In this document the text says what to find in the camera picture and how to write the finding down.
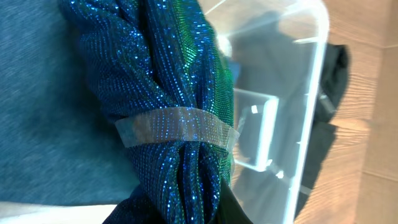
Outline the blue denim jeans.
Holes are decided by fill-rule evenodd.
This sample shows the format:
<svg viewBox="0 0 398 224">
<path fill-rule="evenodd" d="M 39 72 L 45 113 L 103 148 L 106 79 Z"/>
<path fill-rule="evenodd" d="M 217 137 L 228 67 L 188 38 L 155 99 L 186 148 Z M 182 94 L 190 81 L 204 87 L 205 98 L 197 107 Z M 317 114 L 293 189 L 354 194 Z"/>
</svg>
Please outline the blue denim jeans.
<svg viewBox="0 0 398 224">
<path fill-rule="evenodd" d="M 1 1 L 1 200 L 112 204 L 138 181 L 51 0 Z"/>
</svg>

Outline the sparkly blue green fabric bundle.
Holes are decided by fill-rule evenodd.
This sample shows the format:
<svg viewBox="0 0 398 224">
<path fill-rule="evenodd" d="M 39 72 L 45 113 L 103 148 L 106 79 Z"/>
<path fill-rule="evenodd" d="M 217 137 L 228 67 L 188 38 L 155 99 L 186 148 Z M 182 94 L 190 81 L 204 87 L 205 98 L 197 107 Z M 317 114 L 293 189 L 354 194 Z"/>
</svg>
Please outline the sparkly blue green fabric bundle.
<svg viewBox="0 0 398 224">
<path fill-rule="evenodd" d="M 107 223 L 208 223 L 233 164 L 233 77 L 197 1 L 60 1 L 139 185 Z"/>
</svg>

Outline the black garment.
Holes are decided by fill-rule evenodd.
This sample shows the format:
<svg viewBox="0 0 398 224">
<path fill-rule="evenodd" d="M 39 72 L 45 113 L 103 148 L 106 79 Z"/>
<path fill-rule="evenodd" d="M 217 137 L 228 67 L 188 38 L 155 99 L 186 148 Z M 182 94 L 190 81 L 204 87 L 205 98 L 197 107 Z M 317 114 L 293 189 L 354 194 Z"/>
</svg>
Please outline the black garment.
<svg viewBox="0 0 398 224">
<path fill-rule="evenodd" d="M 335 140 L 336 126 L 331 124 L 330 121 L 336 114 L 348 86 L 349 66 L 348 47 L 328 44 L 323 61 L 320 86 L 318 87 L 295 216 L 299 215 L 306 204 L 318 179 L 322 163 Z"/>
</svg>

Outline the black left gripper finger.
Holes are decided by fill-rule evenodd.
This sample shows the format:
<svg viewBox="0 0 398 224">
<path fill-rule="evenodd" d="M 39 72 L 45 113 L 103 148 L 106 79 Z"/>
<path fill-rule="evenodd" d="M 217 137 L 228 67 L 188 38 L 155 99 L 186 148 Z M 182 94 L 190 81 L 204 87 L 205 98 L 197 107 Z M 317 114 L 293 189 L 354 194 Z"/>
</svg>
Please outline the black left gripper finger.
<svg viewBox="0 0 398 224">
<path fill-rule="evenodd" d="M 216 214 L 208 224 L 252 224 L 224 179 L 220 197 Z"/>
</svg>

